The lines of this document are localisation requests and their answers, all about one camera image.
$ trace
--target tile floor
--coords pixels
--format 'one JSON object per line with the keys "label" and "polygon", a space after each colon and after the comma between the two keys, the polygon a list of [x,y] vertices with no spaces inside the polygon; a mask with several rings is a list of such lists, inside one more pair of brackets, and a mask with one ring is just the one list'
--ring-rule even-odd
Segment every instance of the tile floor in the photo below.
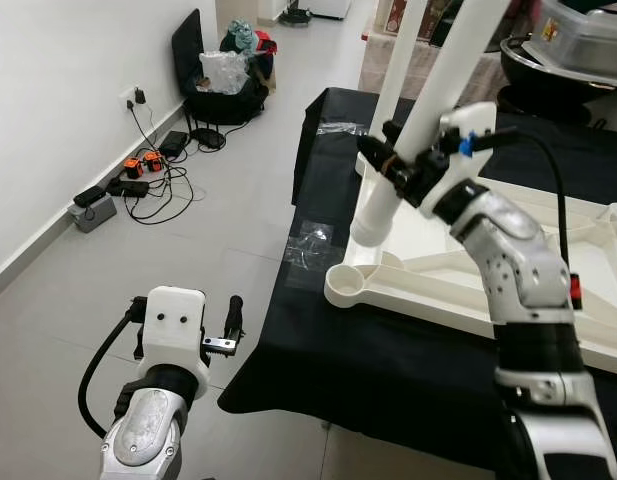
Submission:
{"label": "tile floor", "polygon": [[[230,295],[240,294],[249,333],[237,358],[213,362],[213,387],[195,403],[184,437],[182,480],[492,478],[337,427],[326,432],[314,418],[235,416],[216,405],[263,324],[293,215],[304,109],[327,86],[356,88],[373,3],[355,0],[344,22],[272,29],[279,88],[265,113],[221,152],[185,164],[203,201],[155,227],[133,223],[118,204],[119,214],[90,235],[66,231],[0,296],[0,480],[98,478],[99,440],[77,410],[81,375],[129,299],[163,284],[207,292],[211,333]],[[134,378],[133,348],[127,329],[93,380],[90,405],[102,424]]]}

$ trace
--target electrical socket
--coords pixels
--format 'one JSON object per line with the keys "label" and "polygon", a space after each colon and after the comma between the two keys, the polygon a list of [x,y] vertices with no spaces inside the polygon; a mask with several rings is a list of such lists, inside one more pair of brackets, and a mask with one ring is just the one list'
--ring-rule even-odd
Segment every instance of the electrical socket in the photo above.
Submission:
{"label": "electrical socket", "polygon": [[133,104],[135,104],[135,88],[139,88],[139,85],[135,85],[134,87],[128,87],[123,92],[119,94],[117,97],[119,99],[119,106],[124,112],[128,111],[128,107],[126,106],[126,102],[130,100]]}

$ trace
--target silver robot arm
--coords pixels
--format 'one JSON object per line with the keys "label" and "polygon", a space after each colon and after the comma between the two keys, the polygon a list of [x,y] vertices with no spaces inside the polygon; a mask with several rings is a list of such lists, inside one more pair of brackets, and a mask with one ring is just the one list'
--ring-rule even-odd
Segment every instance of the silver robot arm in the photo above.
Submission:
{"label": "silver robot arm", "polygon": [[[232,356],[243,336],[240,297],[230,299],[223,338],[205,338],[206,297],[197,290],[158,287],[148,298],[136,297],[121,328],[142,324],[135,358],[141,359],[139,380],[126,384],[115,407],[115,422],[103,430],[82,408],[86,422],[103,436],[101,480],[174,480],[181,469],[181,436],[188,412],[209,385],[209,353]],[[108,340],[102,349],[110,346]],[[105,350],[97,352],[94,368]],[[80,388],[85,402],[89,378]]]}
{"label": "silver robot arm", "polygon": [[[465,113],[451,117],[465,124]],[[466,140],[460,133],[470,130],[453,129],[450,117],[442,130],[452,135],[414,163],[371,137],[360,138],[359,147],[398,197],[450,225],[478,265],[499,352],[495,384],[503,428],[514,452],[504,461],[518,475],[509,478],[617,480],[613,446],[577,342],[568,266],[548,248],[534,219],[473,180],[490,154],[473,161],[472,152],[457,153]],[[390,138],[390,128],[384,131]],[[482,144],[492,148],[497,137],[491,133],[480,132]],[[563,476],[564,469],[574,473]]]}

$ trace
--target table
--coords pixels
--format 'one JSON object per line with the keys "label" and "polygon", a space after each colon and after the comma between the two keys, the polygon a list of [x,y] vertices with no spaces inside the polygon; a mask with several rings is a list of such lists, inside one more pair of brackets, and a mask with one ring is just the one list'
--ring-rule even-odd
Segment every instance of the table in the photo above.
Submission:
{"label": "table", "polygon": [[[323,296],[325,270],[343,258],[361,180],[354,171],[356,138],[315,132],[321,122],[369,125],[376,101],[377,95],[328,89],[307,109],[289,245],[302,239],[302,227],[305,233],[315,224],[323,226],[321,241],[308,239],[316,247],[306,250],[303,266],[284,257],[259,344],[219,406],[230,413],[312,415],[494,470],[500,438],[494,342],[368,305],[337,309]],[[395,118],[405,119],[411,107],[400,101]],[[569,195],[617,201],[617,133],[512,115],[501,115],[498,124],[518,124],[548,141],[562,167],[570,167],[564,171]],[[503,149],[485,175],[551,190],[549,167],[530,148]],[[593,374],[617,441],[617,375]]]}

